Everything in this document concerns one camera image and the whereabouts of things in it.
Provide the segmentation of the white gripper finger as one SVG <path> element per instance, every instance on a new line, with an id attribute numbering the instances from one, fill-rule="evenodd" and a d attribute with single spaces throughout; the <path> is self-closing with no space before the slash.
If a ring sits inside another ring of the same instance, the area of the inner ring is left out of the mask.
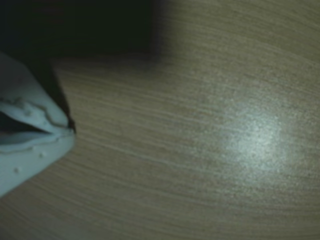
<path id="1" fill-rule="evenodd" d="M 65 156 L 75 144 L 73 131 L 21 132 L 0 137 L 0 196 Z"/>
<path id="2" fill-rule="evenodd" d="M 63 131 L 69 119 L 21 62 L 0 54 L 0 111 L 42 131 Z"/>

